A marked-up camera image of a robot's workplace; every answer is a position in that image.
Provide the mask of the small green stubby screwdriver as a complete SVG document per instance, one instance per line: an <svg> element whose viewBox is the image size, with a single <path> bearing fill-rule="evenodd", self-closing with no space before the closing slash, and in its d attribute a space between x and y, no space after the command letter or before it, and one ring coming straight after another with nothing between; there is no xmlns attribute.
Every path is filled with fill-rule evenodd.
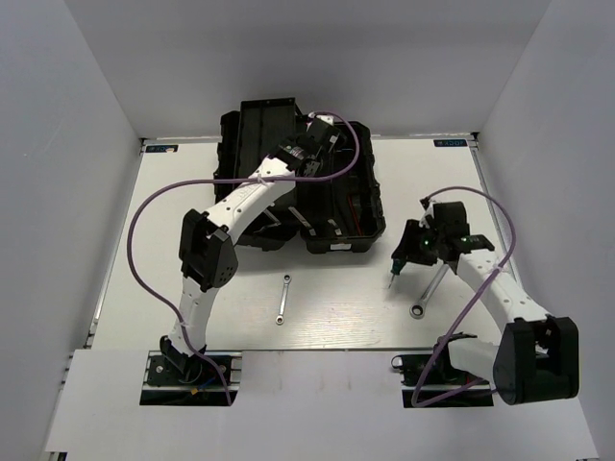
<svg viewBox="0 0 615 461"><path fill-rule="evenodd" d="M391 278L388 284L388 288L392 287L394 280L401 274L405 266L406 261L404 259L394 258L392 260L392 265L390 269Z"/></svg>

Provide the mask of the large silver ratchet wrench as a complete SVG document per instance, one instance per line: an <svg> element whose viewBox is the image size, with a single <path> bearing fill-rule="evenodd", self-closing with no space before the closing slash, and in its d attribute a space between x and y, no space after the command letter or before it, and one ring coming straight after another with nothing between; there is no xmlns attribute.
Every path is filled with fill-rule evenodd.
<svg viewBox="0 0 615 461"><path fill-rule="evenodd" d="M443 264L438 268L434 277L431 279L428 287L425 289L418 301L409 309L409 314L413 319L420 320L424 318L431 297L433 296L434 292L436 291L448 271L449 266L446 264Z"/></svg>

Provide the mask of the black plastic toolbox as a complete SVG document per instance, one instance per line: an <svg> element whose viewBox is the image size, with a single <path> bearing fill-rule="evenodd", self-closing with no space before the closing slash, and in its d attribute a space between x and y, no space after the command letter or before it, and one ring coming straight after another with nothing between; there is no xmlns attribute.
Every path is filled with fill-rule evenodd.
<svg viewBox="0 0 615 461"><path fill-rule="evenodd" d="M244 101L220 118L216 201L233 190L229 178L256 171L275 145L304 133L308 116L292 98ZM300 236L312 254L334 251L365 253L383 234L386 224L381 188L374 172L370 129L358 121L335 126L347 140L334 148L317 175L319 182L299 183L267 208L239 237L241 246L277 251ZM363 236L357 234L347 196L358 195Z"/></svg>

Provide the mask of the small silver ratchet wrench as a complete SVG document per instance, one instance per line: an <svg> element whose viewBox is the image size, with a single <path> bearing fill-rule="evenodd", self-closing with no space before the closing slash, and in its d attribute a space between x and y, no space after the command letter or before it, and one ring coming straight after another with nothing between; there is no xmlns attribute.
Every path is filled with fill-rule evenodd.
<svg viewBox="0 0 615 461"><path fill-rule="evenodd" d="M292 282L292 277L289 274L283 276L283 289L281 294L280 307L278 315L276 317L276 325L281 326L284 323L284 310L287 302L287 296L289 291L289 285Z"/></svg>

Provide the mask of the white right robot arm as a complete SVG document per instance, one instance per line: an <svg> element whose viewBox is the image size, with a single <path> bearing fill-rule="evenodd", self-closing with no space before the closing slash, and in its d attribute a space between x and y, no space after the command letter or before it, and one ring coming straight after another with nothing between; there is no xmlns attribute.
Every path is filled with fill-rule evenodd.
<svg viewBox="0 0 615 461"><path fill-rule="evenodd" d="M445 392L420 400L430 374L454 383L462 376L465 391L482 381L493 385L509 405L567 400L579 390L578 327L569 317L555 317L537 303L504 270L495 247L482 234L473 234L463 203L438 203L425 198L421 219L406 221L393 252L391 273L399 276L408 263L438 266L438 275L424 295L429 297L447 272L473 292L470 305L482 303L502 334L499 344L458 331L460 322L436 340L432 355L414 385L415 407L434 405L452 396Z"/></svg>

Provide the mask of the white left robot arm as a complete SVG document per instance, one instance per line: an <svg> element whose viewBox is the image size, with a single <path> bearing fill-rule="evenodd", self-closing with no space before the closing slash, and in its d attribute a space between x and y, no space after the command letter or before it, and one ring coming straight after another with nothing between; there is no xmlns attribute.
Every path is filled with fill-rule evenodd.
<svg viewBox="0 0 615 461"><path fill-rule="evenodd" d="M182 318L168 335L177 353L170 372L191 383L203 372L203 359L195 351L206 345L206 329L220 288L238 268L235 246L239 237L269 206L297 184L316 182L324 157L330 154L340 130L330 112L313 112L307 131L279 141L249 178L226 198L204 212L184 216L180 243L183 294Z"/></svg>

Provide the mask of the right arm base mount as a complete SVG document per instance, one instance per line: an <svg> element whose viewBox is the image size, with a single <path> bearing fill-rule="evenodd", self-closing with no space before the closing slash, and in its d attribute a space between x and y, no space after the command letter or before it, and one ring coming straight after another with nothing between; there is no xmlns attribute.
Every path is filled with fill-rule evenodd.
<svg viewBox="0 0 615 461"><path fill-rule="evenodd" d="M427 362L429 353L412 352L395 355L390 362L393 372L398 373L402 380L402 398L404 408L411 409L411 397ZM468 384L477 378L468 372L447 369L436 364L428 374L419 394L419 401L429 400L439 394L452 391ZM463 408L463 407L491 407L494 405L494 391L486 380L481 380L477 385L456 394L445 400L433 403L430 408Z"/></svg>

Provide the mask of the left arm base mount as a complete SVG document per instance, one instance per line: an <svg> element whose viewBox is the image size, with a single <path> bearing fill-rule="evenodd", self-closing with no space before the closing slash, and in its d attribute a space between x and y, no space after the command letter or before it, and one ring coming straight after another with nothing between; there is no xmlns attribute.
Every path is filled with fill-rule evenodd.
<svg viewBox="0 0 615 461"><path fill-rule="evenodd" d="M227 407L233 403L241 380L239 352L213 352L214 361L227 382L226 393L219 374L208 363L196 359L183 374L161 352L149 352L143 376L141 406Z"/></svg>

